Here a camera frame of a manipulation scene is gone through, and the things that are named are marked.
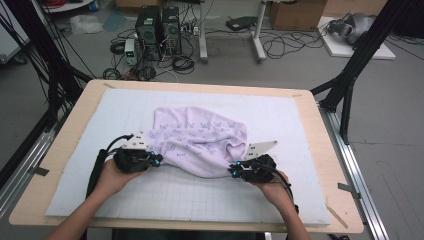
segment person's arm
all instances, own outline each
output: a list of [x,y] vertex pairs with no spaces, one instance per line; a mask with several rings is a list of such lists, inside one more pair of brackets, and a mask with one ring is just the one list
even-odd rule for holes
[[115,161],[106,161],[93,193],[44,239],[79,239],[102,204],[140,174],[122,173]]
[[309,240],[311,239],[305,226],[299,218],[299,215],[294,208],[287,190],[276,178],[270,183],[254,184],[257,186],[266,199],[274,205],[283,217],[287,229],[289,240]]

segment white paper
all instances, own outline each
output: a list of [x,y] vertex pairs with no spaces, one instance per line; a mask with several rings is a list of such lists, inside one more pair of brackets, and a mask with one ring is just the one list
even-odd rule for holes
[[[243,122],[250,143],[277,140],[268,154],[292,183],[307,225],[329,224],[315,167],[296,103],[291,98],[109,89],[67,163],[46,212],[67,216],[84,201],[99,149],[115,138],[153,128],[157,107],[197,106]],[[282,219],[251,184],[240,179],[204,179],[179,168],[152,168],[112,196],[97,217],[278,223]]]

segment cardboard box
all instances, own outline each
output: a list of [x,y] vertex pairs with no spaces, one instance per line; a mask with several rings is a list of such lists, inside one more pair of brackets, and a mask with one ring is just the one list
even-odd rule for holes
[[387,0],[328,0],[323,16],[342,18],[348,12],[377,16],[386,3]]
[[298,0],[295,4],[273,3],[269,21],[276,30],[315,31],[327,0]]
[[141,6],[160,6],[162,8],[162,0],[116,0],[116,7],[126,11],[140,11]]

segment black pole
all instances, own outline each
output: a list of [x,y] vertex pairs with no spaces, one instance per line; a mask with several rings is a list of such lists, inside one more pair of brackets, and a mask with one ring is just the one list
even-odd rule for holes
[[345,144],[349,144],[348,127],[355,81],[411,2],[412,0],[388,0],[343,71],[336,78],[311,90],[316,95],[330,89],[325,99],[320,101],[320,106],[330,112],[335,112],[337,105],[344,99],[340,134]]

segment desk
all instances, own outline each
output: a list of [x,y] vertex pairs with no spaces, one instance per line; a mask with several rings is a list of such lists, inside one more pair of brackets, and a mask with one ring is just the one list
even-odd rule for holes
[[[321,115],[312,94],[306,90],[270,89],[235,86],[214,86],[174,83],[91,81],[78,103],[62,127],[51,149],[44,158],[41,167],[49,169],[46,177],[35,175],[23,193],[10,216],[10,223],[16,225],[58,225],[62,217],[47,217],[45,211],[49,206],[57,183],[66,162],[72,155],[87,123],[97,108],[104,91],[108,88],[143,89],[160,91],[177,91],[193,93],[221,93],[254,96],[275,96],[293,98],[298,107],[300,118],[317,170],[331,224],[322,227],[307,227],[309,232],[324,233],[360,233],[363,231],[362,220],[349,192],[339,190],[337,183],[346,184],[342,169],[332,143],[325,129]],[[134,219],[94,219],[92,227],[116,228],[158,228],[190,230],[228,230],[284,232],[282,224],[261,223],[224,223],[224,222],[186,222],[186,221],[151,221]]]
[[[274,1],[279,2],[280,0],[261,0],[259,5],[258,19],[256,22],[256,30],[252,32],[252,40],[256,49],[256,53],[258,54],[258,62],[262,62],[266,59],[266,55],[264,49],[262,47],[262,43],[259,39],[259,34],[261,33],[262,21],[265,15],[266,2]],[[206,16],[204,16],[204,4],[205,0],[200,1],[200,31],[199,31],[199,52],[200,52],[200,60],[203,63],[208,62],[208,50],[206,48],[206,36],[205,36],[205,20]]]

